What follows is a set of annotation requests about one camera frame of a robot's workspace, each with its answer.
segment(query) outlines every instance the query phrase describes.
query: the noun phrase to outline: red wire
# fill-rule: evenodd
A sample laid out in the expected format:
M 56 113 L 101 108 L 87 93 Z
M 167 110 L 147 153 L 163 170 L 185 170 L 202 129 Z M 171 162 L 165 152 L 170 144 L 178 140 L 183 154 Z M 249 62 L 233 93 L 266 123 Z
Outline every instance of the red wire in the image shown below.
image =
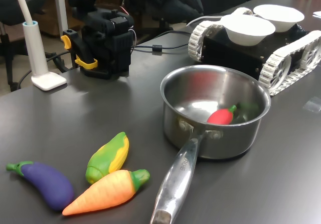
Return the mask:
M 123 10 L 127 15 L 129 15 L 129 13 L 125 10 L 124 7 L 120 7 L 120 8 L 122 8 L 122 10 Z

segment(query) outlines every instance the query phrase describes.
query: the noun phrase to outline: white desk lamp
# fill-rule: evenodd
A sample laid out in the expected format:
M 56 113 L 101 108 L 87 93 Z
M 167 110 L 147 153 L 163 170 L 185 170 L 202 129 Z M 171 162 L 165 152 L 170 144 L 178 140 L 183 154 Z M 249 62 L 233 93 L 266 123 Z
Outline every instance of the white desk lamp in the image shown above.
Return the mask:
M 48 71 L 38 22 L 32 20 L 26 0 L 18 0 L 18 2 L 25 18 L 23 28 L 32 71 L 32 83 L 44 91 L 65 84 L 67 80 L 64 77 Z

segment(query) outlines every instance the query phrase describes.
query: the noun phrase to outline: gray table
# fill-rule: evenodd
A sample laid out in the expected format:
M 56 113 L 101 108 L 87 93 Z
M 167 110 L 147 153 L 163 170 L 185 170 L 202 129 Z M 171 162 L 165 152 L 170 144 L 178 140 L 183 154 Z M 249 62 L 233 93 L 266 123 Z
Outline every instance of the gray table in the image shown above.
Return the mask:
M 294 2 L 254 0 L 245 5 L 297 6 Z M 300 5 L 306 8 L 303 24 L 309 30 L 321 28 L 321 20 L 310 14 L 319 2 Z M 171 34 L 150 44 L 176 46 L 187 40 Z M 178 151 L 162 133 L 159 84 L 167 73 L 193 63 L 186 49 L 161 55 L 135 51 L 128 78 L 105 81 L 73 70 L 64 74 L 67 87 L 50 92 L 28 87 L 1 97 L 1 223 L 149 223 L 158 188 Z M 320 84 L 317 67 L 275 96 L 254 146 L 243 158 L 200 159 L 176 223 L 319 224 L 321 116 L 302 107 L 313 96 L 321 97 Z M 151 179 L 132 201 L 117 208 L 64 218 L 51 211 L 31 185 L 5 172 L 7 162 L 44 162 L 61 170 L 78 196 L 88 188 L 89 158 L 121 131 L 130 141 L 124 169 L 148 169 Z

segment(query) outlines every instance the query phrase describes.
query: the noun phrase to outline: white bowl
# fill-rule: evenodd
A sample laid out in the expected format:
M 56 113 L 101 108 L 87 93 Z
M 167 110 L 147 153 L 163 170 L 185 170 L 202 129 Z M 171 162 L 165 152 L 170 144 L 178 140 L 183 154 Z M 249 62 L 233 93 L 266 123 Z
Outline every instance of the white bowl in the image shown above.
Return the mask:
M 221 21 L 229 39 L 241 46 L 255 46 L 275 31 L 271 22 L 249 15 L 227 15 Z
M 276 32 L 286 32 L 295 23 L 303 21 L 304 15 L 297 9 L 278 5 L 260 5 L 254 8 L 254 13 L 269 20 L 275 25 Z

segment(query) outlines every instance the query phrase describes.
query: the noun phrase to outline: pot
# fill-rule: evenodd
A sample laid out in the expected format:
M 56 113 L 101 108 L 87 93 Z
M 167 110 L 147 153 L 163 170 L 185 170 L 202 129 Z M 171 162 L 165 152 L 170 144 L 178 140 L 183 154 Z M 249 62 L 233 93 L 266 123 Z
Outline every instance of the pot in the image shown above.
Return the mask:
M 189 189 L 197 157 L 240 156 L 253 144 L 271 99 L 259 82 L 236 70 L 196 65 L 168 74 L 160 85 L 164 134 L 180 148 L 156 197 L 151 224 L 172 224 Z M 237 105 L 230 125 L 207 123 L 218 109 Z

